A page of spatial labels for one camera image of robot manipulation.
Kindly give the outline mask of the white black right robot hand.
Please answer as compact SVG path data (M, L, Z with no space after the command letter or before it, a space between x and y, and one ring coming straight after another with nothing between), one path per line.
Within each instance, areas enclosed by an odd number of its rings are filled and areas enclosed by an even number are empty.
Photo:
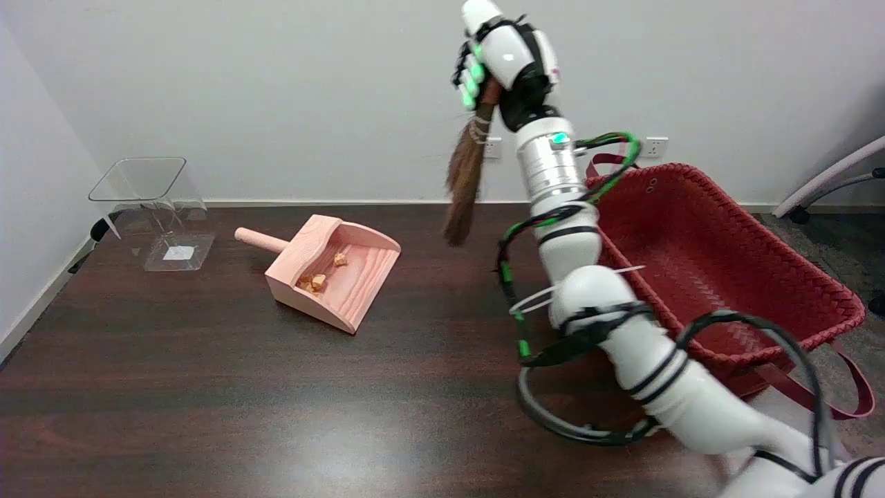
M532 24L506 18L492 1L465 1L464 44L451 77L465 110L486 119L497 108L507 129L559 116L552 95L559 63L547 35Z

